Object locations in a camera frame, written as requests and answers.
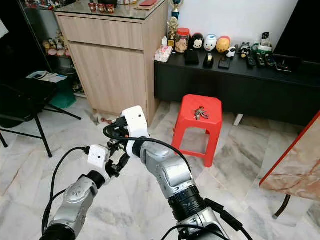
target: black tv stand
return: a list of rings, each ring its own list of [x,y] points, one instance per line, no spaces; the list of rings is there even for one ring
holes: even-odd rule
[[[216,97],[223,110],[307,125],[320,109],[319,66],[295,72],[272,68],[248,68],[236,54],[229,69],[218,68],[223,56],[212,52],[212,68],[204,68],[207,52],[199,51],[199,64],[186,65],[183,54],[172,54],[168,62],[154,63],[155,97],[180,102],[186,94]]]

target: black wallet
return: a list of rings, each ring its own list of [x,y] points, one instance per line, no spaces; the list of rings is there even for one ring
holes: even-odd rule
[[[199,56],[197,51],[187,50],[184,53],[185,64],[199,64]]]

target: robotic arm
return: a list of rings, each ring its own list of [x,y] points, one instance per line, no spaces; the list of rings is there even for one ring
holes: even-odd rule
[[[241,230],[242,224],[224,211],[223,206],[200,196],[183,155],[174,155],[168,148],[171,146],[150,138],[147,121],[140,106],[124,110],[122,117],[107,126],[103,132],[111,138],[108,148],[98,145],[90,147],[88,162],[92,164],[93,170],[88,175],[82,175],[65,191],[61,207],[40,240],[76,239],[98,189],[107,185],[111,178],[118,177],[130,157],[140,158],[157,179],[177,220],[181,239],[229,240],[213,210],[220,213],[221,218],[229,221],[229,224],[233,222],[232,227],[236,231]],[[110,157],[120,146],[124,147],[126,153],[116,165]]]

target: black chair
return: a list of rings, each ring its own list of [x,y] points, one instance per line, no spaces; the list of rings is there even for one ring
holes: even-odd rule
[[[19,79],[9,83],[0,83],[0,126],[3,127],[0,128],[0,131],[42,139],[48,156],[51,158],[52,154],[39,121],[38,113],[42,112],[42,110],[46,110],[67,114],[81,120],[81,117],[73,115],[49,103],[57,92],[58,85],[56,83],[42,80]],[[18,126],[23,122],[29,122],[33,119],[39,129],[40,136],[7,129]],[[0,140],[5,148],[8,147],[1,133]]]

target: marble floor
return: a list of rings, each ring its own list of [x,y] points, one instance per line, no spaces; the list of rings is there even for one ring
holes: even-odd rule
[[[160,104],[149,127],[153,138],[171,143],[179,108],[178,103]],[[92,115],[85,99],[79,98],[68,111],[82,120],[47,111],[39,116],[53,153],[50,159],[40,139],[2,132],[9,147],[0,146],[0,239],[39,239],[51,177],[60,158],[72,147],[108,141],[102,134],[105,124]],[[320,239],[319,202],[292,196],[285,212],[274,220],[272,214],[285,196],[259,188],[261,178],[302,128],[249,116],[233,126],[234,119],[232,113],[223,114],[212,167],[204,168],[202,159],[187,156],[201,196],[224,205],[254,240]],[[15,129],[37,133],[33,121]],[[189,128],[182,148],[203,152],[207,141],[204,130]],[[112,159],[121,154],[118,152]],[[56,193],[89,172],[86,160],[81,151],[70,154],[57,174]],[[57,198],[52,213],[61,201]],[[156,179],[139,160],[132,159],[119,178],[100,189],[77,239],[159,240],[175,224]],[[246,239],[223,221],[221,224],[231,240]],[[167,239],[177,240],[177,233]]]

